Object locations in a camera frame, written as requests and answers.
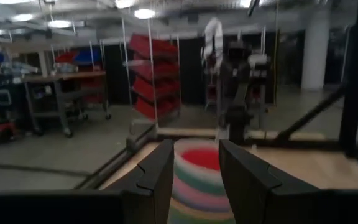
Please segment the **black rig frame post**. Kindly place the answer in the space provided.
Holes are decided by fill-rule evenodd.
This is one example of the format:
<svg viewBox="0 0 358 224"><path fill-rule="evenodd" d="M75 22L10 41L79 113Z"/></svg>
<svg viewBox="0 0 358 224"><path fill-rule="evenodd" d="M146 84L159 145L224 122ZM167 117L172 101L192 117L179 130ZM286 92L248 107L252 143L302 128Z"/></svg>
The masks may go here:
<svg viewBox="0 0 358 224"><path fill-rule="evenodd" d="M354 157L358 130L358 8L356 23L351 28L350 38L351 48L347 57L348 68L339 145L347 156Z"/></svg>

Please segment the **pink bowl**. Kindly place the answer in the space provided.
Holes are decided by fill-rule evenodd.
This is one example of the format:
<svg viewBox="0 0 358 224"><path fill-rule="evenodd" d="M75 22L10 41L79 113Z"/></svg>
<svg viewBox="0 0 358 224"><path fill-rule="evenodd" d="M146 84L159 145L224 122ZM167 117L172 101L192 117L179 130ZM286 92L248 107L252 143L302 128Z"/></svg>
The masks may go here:
<svg viewBox="0 0 358 224"><path fill-rule="evenodd" d="M228 212L231 209L226 195L215 196L190 187L177 176L173 178L172 197L190 208L207 212Z"/></svg>

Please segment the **white round pillar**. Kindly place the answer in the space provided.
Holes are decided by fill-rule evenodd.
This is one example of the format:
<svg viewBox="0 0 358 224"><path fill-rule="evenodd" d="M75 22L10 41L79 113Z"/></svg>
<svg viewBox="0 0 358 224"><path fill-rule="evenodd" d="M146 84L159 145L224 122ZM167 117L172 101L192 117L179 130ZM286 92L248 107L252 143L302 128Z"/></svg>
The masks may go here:
<svg viewBox="0 0 358 224"><path fill-rule="evenodd" d="M305 30L302 90L321 90L324 86L329 30L329 11L316 11L310 15Z"/></svg>

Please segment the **black table edge rail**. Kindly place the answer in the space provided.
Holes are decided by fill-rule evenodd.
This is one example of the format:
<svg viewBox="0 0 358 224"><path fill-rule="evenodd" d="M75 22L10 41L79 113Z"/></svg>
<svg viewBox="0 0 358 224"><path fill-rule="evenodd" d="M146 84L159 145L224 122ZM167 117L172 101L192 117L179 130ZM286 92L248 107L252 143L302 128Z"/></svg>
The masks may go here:
<svg viewBox="0 0 358 224"><path fill-rule="evenodd" d="M98 189L108 179L113 176L120 168L128 163L154 136L157 135L155 125L147 126L141 133L130 134L126 138L126 146L115 156L110 158L105 164L97 169L93 174L80 182L75 190Z"/></svg>

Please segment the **grey wheeled work cart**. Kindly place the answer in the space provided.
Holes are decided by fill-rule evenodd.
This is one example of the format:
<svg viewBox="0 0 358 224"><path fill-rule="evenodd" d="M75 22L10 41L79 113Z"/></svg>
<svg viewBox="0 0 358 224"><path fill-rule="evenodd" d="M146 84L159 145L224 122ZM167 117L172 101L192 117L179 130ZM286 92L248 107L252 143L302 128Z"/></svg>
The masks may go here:
<svg viewBox="0 0 358 224"><path fill-rule="evenodd" d="M69 80L80 80L84 78L100 78L103 80L101 87L86 87L78 90L64 92L62 91L62 83ZM31 118L32 127L34 134L41 136L43 135L42 128L39 126L38 118L58 118L62 126L62 131L65 137L72 138L73 131L70 129L68 124L68 118L65 109L65 103L69 100L79 102L79 112L82 118L86 118L83 114L83 97L88 95L99 95L102 97L100 102L103 111L105 113L105 119L111 119L111 114L108 111L108 86L105 71L92 71L92 72L78 72L78 73L58 73L56 75L49 76L29 76L22 78L22 82L25 86L27 104L29 109L29 116ZM33 84L51 84L55 90L55 98L57 103L57 109L55 111L37 112L34 106L34 97L30 92Z"/></svg>

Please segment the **black diagonal frame brace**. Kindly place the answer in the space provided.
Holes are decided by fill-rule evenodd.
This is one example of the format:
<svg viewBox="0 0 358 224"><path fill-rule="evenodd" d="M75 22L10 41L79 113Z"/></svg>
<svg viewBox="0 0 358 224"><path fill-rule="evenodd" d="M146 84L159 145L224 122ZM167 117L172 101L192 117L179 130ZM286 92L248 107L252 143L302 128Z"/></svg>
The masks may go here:
<svg viewBox="0 0 358 224"><path fill-rule="evenodd" d="M284 142L289 141L293 133L297 132L299 129L304 127L310 121L315 119L317 115L322 113L324 110L328 109L335 102L340 100L345 94L346 86L341 85L336 91L332 92L327 98L322 100L319 104L313 107L307 114L298 119L293 123L289 128L284 131L279 132L277 137L274 139L275 142Z"/></svg>

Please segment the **red bin rack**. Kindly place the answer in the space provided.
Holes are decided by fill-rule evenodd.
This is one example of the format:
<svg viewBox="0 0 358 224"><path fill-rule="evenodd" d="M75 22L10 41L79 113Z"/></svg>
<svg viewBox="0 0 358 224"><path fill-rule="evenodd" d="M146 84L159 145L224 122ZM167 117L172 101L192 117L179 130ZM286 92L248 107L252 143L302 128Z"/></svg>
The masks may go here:
<svg viewBox="0 0 358 224"><path fill-rule="evenodd" d="M179 109L181 81L177 46L134 34L129 50L133 53L129 70L135 75L131 86L137 97L135 109L152 121Z"/></svg>

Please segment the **red bowl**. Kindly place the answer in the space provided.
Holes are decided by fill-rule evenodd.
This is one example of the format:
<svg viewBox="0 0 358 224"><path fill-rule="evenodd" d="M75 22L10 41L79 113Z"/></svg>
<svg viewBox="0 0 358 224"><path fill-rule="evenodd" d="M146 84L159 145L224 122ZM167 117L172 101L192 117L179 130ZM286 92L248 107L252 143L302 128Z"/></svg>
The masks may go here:
<svg viewBox="0 0 358 224"><path fill-rule="evenodd" d="M196 166L220 171L219 153L212 147L193 147L181 156L184 160Z"/></svg>

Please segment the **orange bowl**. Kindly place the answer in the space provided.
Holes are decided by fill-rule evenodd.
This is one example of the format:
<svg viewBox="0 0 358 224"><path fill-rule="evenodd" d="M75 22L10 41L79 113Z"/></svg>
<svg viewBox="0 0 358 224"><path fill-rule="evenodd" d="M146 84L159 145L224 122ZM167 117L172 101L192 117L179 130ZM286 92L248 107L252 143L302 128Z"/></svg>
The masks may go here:
<svg viewBox="0 0 358 224"><path fill-rule="evenodd" d="M176 201L174 198L170 199L170 205L172 208L184 213L185 215L192 216L194 218L209 219L209 220L228 220L234 218L232 212L206 212L189 208L186 205Z"/></svg>

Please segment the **teal translucent bowl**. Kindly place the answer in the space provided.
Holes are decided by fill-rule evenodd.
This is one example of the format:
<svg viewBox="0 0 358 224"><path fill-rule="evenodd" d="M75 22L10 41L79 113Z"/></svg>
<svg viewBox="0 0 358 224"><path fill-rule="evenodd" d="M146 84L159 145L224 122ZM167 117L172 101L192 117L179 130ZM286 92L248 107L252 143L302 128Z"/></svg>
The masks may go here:
<svg viewBox="0 0 358 224"><path fill-rule="evenodd" d="M193 187L194 189L200 192L204 192L212 195L218 195L218 196L223 196L226 194L226 191L222 183L215 185L215 184L208 183L206 180L199 180L193 175L187 174L177 165L174 165L174 173L182 182L186 183L190 187Z"/></svg>

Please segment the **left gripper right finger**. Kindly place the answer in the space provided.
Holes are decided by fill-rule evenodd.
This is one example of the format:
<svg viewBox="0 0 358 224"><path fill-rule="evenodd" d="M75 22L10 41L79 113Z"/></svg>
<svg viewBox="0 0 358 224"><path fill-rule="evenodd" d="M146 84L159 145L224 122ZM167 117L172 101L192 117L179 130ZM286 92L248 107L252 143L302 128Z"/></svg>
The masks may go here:
<svg viewBox="0 0 358 224"><path fill-rule="evenodd" d="M237 224L319 223L319 188L228 140L219 142L219 165Z"/></svg>

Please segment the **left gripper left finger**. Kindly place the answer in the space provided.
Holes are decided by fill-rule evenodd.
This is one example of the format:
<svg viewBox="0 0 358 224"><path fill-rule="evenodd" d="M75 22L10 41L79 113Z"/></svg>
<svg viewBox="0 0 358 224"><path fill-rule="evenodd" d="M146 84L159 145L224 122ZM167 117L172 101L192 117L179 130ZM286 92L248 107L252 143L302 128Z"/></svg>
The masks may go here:
<svg viewBox="0 0 358 224"><path fill-rule="evenodd" d="M173 141L143 146L104 183L104 190L114 192L120 202L105 224L167 224L173 163Z"/></svg>

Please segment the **light green bowl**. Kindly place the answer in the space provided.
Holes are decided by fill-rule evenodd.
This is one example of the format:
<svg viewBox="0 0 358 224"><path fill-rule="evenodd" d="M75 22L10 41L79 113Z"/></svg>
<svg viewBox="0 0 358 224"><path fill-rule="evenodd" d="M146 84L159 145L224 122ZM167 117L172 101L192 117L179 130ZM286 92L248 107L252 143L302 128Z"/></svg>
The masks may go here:
<svg viewBox="0 0 358 224"><path fill-rule="evenodd" d="M194 218L189 215L178 211L175 208L170 208L170 214L168 219L169 224L236 224L234 218L228 220L209 220Z"/></svg>

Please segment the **white bowl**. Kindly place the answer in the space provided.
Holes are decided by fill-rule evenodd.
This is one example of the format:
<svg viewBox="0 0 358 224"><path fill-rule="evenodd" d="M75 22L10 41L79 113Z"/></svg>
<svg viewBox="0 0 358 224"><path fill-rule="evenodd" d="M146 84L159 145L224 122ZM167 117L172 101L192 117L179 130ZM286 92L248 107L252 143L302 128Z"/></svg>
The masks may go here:
<svg viewBox="0 0 358 224"><path fill-rule="evenodd" d="M218 151L218 144L214 140L194 138L181 139L174 143L175 164L187 174L191 174L199 180L206 180L208 183L215 185L222 183L220 171L210 170L204 167L196 166L182 158L181 155L185 151L188 151L190 148L193 147L212 147Z"/></svg>

